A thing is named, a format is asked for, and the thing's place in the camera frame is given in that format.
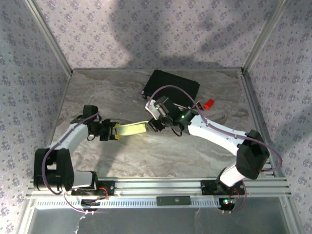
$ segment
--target yellow object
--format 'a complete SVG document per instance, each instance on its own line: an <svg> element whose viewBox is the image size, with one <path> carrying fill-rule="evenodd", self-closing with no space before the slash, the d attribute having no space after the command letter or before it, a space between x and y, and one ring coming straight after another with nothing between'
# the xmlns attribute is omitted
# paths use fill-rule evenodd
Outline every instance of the yellow object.
<svg viewBox="0 0 312 234"><path fill-rule="evenodd" d="M142 121L138 123L130 123L120 126L115 126L116 130L115 138L119 139L120 136L130 136L146 132L146 124L148 121Z"/></svg>

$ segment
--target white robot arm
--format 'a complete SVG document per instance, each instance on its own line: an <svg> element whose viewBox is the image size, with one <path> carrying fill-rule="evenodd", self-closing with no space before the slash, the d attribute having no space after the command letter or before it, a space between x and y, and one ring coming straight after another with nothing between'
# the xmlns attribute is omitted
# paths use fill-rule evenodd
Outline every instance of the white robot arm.
<svg viewBox="0 0 312 234"><path fill-rule="evenodd" d="M246 177L256 179L270 155L265 147L234 137L249 136L263 141L257 131L252 130L250 133L246 133L206 119L206 122L214 128L209 127L197 112L191 109L181 111L167 97L149 101L145 109L154 118L149 123L150 128L154 131L170 127L176 132L185 132L211 141L238 157L236 163L225 168L217 179L224 189L234 186ZM229 136L216 129L232 133L234 136Z"/></svg>
<svg viewBox="0 0 312 234"><path fill-rule="evenodd" d="M98 108L84 105L83 114L75 118L60 139L46 149L37 149L34 160L34 188L37 190L69 191L86 187L96 190L95 172L74 172L71 155L79 144L99 137L100 141L117 140L115 127L119 123L110 119L101 121Z"/></svg>

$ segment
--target marble surface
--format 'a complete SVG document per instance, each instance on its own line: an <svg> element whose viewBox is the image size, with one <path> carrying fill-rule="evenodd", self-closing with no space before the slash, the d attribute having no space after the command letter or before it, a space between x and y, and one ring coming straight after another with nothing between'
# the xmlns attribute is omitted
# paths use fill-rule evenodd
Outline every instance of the marble surface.
<svg viewBox="0 0 312 234"><path fill-rule="evenodd" d="M144 111L146 100L140 92L152 72L75 70L53 141L82 113L84 104L96 105L103 118L121 124L151 119ZM238 130L252 128L236 72L171 73L198 81L196 100L202 104L210 98L215 100L214 106L204 111L207 118ZM99 177L215 177L234 161L235 157L220 146L195 136L177 137L170 129L125 136L119 141L85 140L72 155L75 170L96 171Z"/></svg>

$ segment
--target patterned wall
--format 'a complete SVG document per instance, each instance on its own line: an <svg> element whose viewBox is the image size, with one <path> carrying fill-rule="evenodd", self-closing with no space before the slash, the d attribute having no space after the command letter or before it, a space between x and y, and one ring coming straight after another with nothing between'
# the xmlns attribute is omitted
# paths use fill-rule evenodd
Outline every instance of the patterned wall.
<svg viewBox="0 0 312 234"><path fill-rule="evenodd" d="M302 223L312 233L311 1L291 1L250 75Z"/></svg>
<svg viewBox="0 0 312 234"><path fill-rule="evenodd" d="M73 68L242 67L269 0L37 0Z"/></svg>
<svg viewBox="0 0 312 234"><path fill-rule="evenodd" d="M67 76L22 0L0 1L0 233L18 225Z"/></svg>

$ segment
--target wire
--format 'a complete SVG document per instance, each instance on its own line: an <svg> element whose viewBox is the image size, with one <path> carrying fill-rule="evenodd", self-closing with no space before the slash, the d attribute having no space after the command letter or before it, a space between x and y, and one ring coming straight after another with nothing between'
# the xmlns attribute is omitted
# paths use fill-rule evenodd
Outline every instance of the wire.
<svg viewBox="0 0 312 234"><path fill-rule="evenodd" d="M94 114L94 115L92 115L92 116L90 116L90 117L87 117L86 119L84 119L84 120L80 121L79 123L77 123L73 128L71 128L71 129L68 131L68 133L67 133L59 142L57 142L53 147L51 147L51 148L48 150L48 152L44 155L43 160L42 160L42 165L41 165L41 174L42 174L42 179L43 179L44 185L47 187L47 189L48 189L51 193L53 193L53 194L55 194L55 195L59 195L59 194L61 194L61 191L59 191L58 193L57 193L57 192L54 192L54 191L52 190L51 186L50 186L49 183L48 183L48 180L47 180L47 177L46 177L46 174L45 174L45 163L46 163L46 161L47 161L48 156L50 155L50 153L51 153L53 150L55 150L55 148L57 148L58 146L60 146L60 145L67 139L67 137L68 137L78 126L80 126L80 125L83 124L84 122L86 122L86 121L88 121L88 120L90 120L90 119L96 117L98 114L99 114L99 112L97 112L96 114Z"/></svg>
<svg viewBox="0 0 312 234"><path fill-rule="evenodd" d="M229 196L228 199L231 199L231 197L233 196L233 193L234 193L234 189L232 189L232 194Z"/></svg>
<svg viewBox="0 0 312 234"><path fill-rule="evenodd" d="M173 128L172 128L171 130L172 130L173 133L176 134L178 137L181 137L181 136L182 136L182 132L180 132L180 135L179 135Z"/></svg>
<svg viewBox="0 0 312 234"><path fill-rule="evenodd" d="M75 211L77 211L77 212L80 212L80 213L88 213L88 211L79 210L79 209L77 209L76 207L74 207L72 204L70 204L69 201L66 199L65 193L64 193L63 196L64 196L64 199L65 199L66 203L67 203L71 208L73 208L73 210L75 210Z"/></svg>
<svg viewBox="0 0 312 234"><path fill-rule="evenodd" d="M239 200L239 197L240 197L239 192L238 192L238 190L237 190L236 188L234 188L234 191L236 191L236 193L237 193L237 195L238 195L238 199L237 199L237 201L238 201L238 200Z"/></svg>
<svg viewBox="0 0 312 234"><path fill-rule="evenodd" d="M106 196L105 197L108 196L108 192L107 192L107 190L104 187L99 187L98 189L104 190L106 192Z"/></svg>
<svg viewBox="0 0 312 234"><path fill-rule="evenodd" d="M204 121L204 123L206 124L207 127L210 127L210 128L212 128L212 129L214 129L215 131L220 132L220 133L225 134L225 135L228 135L228 136L230 136L230 137L235 137L235 138L238 138L238 139L253 141L253 142L255 142L255 143L258 143L258 144L260 144L260 145L262 145L262 146L264 146L264 147L267 147L267 148L269 148L270 150L272 150L272 151L274 152L274 154L278 157L278 165L277 165L275 168L263 170L263 172L274 172L274 171L276 171L276 170L278 170L278 169L280 169L280 168L282 167L283 160L282 160L281 155L279 154L279 152L278 152L276 149L274 149L272 146L270 146L270 145L268 145L268 144L266 144L266 143L264 143L264 142L262 142L262 141L260 141L260 140L253 139L253 138L248 137L248 136L241 136L241 135L236 135L236 134L234 134L234 133L229 133L229 132L227 132L227 131L224 131L224 130L222 130L222 129L219 129L219 128L213 126L213 125L210 124L210 123L208 122L208 120L204 117L203 113L201 112L201 110L199 109L199 107L197 106L197 104L196 104L196 102L193 100L193 98L192 98L186 91L184 91L183 89L181 89L181 88L179 88L179 87L177 87L177 86L174 86L174 85L165 85L165 86L160 87L159 89L157 89L157 90L152 94L152 96L151 96L151 98L150 98L150 100L149 100L147 106L150 106L153 97L154 97L160 90L165 89L165 88L175 88L175 89L180 90L182 93L184 93L184 94L193 102L193 104L195 105L195 107L196 107L196 109L197 109L197 111L198 111L200 117L202 118L202 120Z"/></svg>
<svg viewBox="0 0 312 234"><path fill-rule="evenodd" d="M242 204L240 204L240 206L237 208L237 209L235 209L234 211L239 211L239 210L241 210L244 206L245 206L245 203L246 203L246 199L247 199L247 190L246 190L246 185L245 185L245 183L242 181L242 185L243 185L243 187L244 187L244 200L243 200L243 202L242 202Z"/></svg>
<svg viewBox="0 0 312 234"><path fill-rule="evenodd" d="M87 137L87 140L88 140L88 141L93 141L93 140L96 138L96 136L94 135L93 138L89 139L89 136Z"/></svg>

